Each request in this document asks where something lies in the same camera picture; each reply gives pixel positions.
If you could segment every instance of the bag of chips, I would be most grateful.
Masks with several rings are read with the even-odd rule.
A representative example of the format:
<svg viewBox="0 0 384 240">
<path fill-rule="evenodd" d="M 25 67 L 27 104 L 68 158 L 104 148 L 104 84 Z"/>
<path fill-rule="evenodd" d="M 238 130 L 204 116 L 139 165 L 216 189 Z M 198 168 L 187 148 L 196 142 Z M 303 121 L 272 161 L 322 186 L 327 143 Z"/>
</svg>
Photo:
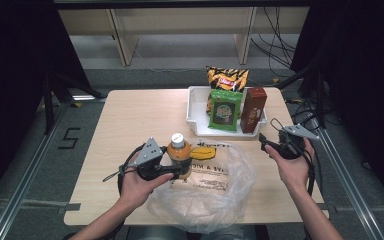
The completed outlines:
<svg viewBox="0 0 384 240">
<path fill-rule="evenodd" d="M 223 69 L 207 66 L 208 83 L 211 89 L 242 93 L 248 78 L 249 69 Z M 208 96 L 206 112 L 211 111 L 211 93 Z"/>
<path fill-rule="evenodd" d="M 208 127 L 236 132 L 242 93 L 213 89 L 210 95 L 211 111 Z"/>
</svg>

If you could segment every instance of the wooden table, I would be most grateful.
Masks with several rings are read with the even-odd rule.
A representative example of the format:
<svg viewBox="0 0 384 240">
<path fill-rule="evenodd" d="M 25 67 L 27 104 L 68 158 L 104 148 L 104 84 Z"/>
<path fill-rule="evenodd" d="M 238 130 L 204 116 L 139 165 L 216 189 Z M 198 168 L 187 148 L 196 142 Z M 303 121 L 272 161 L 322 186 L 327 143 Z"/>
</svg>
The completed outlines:
<svg viewBox="0 0 384 240">
<path fill-rule="evenodd" d="M 277 118 L 283 125 L 293 125 L 280 90 L 266 88 L 265 106 L 268 120 Z M 186 124 L 187 89 L 117 90 L 108 95 L 86 159 L 74 188 L 70 204 L 80 203 L 77 211 L 67 211 L 67 225 L 87 225 L 110 208 L 118 199 L 117 177 L 107 182 L 102 179 L 118 170 L 129 154 L 149 137 L 166 146 L 171 135 L 180 132 L 185 139 L 198 139 Z M 277 141 L 277 131 L 267 124 L 261 128 L 268 139 Z M 260 150 L 257 137 L 214 140 L 231 142 L 248 153 L 257 173 L 249 195 L 244 218 L 239 223 L 267 224 L 302 222 L 289 193 L 280 180 L 274 160 Z M 313 198 L 323 203 L 317 184 Z M 136 209 L 126 225 L 164 225 L 151 215 L 146 203 Z"/>
</svg>

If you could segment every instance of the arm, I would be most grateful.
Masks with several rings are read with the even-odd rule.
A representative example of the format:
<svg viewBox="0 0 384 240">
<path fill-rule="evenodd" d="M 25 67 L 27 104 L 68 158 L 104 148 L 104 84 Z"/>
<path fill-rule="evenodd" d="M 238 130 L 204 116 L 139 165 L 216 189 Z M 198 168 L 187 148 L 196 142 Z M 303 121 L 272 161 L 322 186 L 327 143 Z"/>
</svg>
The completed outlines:
<svg viewBox="0 0 384 240">
<path fill-rule="evenodd" d="M 105 213 L 70 239 L 98 239 L 109 234 L 119 226 L 136 208 L 142 206 L 154 188 L 173 178 L 173 174 L 159 176 L 152 181 L 145 181 L 136 172 L 124 176 L 120 198 Z"/>
<path fill-rule="evenodd" d="M 305 150 L 314 157 L 314 149 L 310 141 L 304 138 Z M 322 210 L 307 192 L 308 165 L 304 157 L 285 160 L 269 145 L 265 146 L 267 153 L 273 158 L 279 168 L 281 180 L 285 183 L 298 212 L 313 239 L 342 239 Z"/>
</svg>

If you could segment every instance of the white tray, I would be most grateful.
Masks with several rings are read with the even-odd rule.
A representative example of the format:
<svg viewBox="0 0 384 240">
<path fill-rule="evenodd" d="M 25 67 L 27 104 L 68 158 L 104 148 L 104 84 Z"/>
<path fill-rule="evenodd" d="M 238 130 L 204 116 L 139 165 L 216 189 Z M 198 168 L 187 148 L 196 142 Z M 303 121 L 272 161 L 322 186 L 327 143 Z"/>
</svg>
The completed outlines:
<svg viewBox="0 0 384 240">
<path fill-rule="evenodd" d="M 242 99 L 241 111 L 243 109 L 243 102 L 246 96 L 244 90 L 244 97 Z M 226 136 L 226 137 L 255 137 L 260 132 L 260 128 L 267 123 L 266 110 L 263 109 L 263 114 L 260 121 L 252 133 L 243 133 L 240 127 L 240 119 L 237 121 L 237 131 L 223 131 L 218 129 L 208 128 L 210 123 L 210 116 L 205 112 L 207 108 L 208 95 L 211 92 L 211 87 L 204 86 L 191 86 L 188 93 L 188 109 L 186 112 L 186 122 L 192 131 L 197 136 Z"/>
</svg>

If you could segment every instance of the bottle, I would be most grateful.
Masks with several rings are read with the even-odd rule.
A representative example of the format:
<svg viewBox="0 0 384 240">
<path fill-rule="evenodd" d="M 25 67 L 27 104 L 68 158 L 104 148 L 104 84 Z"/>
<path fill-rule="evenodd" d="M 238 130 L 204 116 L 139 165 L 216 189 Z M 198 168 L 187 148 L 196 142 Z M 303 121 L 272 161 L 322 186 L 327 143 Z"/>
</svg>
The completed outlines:
<svg viewBox="0 0 384 240">
<path fill-rule="evenodd" d="M 179 179 L 186 180 L 192 172 L 191 146 L 181 133 L 175 133 L 171 136 L 171 142 L 167 147 L 167 154 L 173 163 L 182 166 Z"/>
</svg>

